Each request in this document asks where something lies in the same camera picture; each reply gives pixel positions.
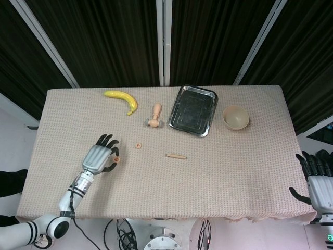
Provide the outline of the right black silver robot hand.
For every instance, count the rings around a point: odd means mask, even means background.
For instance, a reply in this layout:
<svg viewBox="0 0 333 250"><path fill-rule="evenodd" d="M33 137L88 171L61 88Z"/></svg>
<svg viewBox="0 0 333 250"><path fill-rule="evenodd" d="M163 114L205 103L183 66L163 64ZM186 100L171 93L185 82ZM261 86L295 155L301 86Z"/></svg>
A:
<svg viewBox="0 0 333 250"><path fill-rule="evenodd" d="M303 151L296 154L300 162L309 197L302 196L290 187L291 195L297 200L311 205L319 214L332 214L332 153L324 149L315 155Z"/></svg>

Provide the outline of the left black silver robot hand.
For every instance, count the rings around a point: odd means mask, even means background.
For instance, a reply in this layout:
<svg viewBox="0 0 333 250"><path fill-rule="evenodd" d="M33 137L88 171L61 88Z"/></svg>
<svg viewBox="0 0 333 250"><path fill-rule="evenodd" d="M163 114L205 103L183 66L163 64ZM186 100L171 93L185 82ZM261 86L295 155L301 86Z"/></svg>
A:
<svg viewBox="0 0 333 250"><path fill-rule="evenodd" d="M119 159L119 149L115 146L119 141L116 139L109 141L112 137L112 134L103 134L91 147L82 162L84 171L98 175L111 172L117 166L118 162L112 158L112 155Z"/></svg>

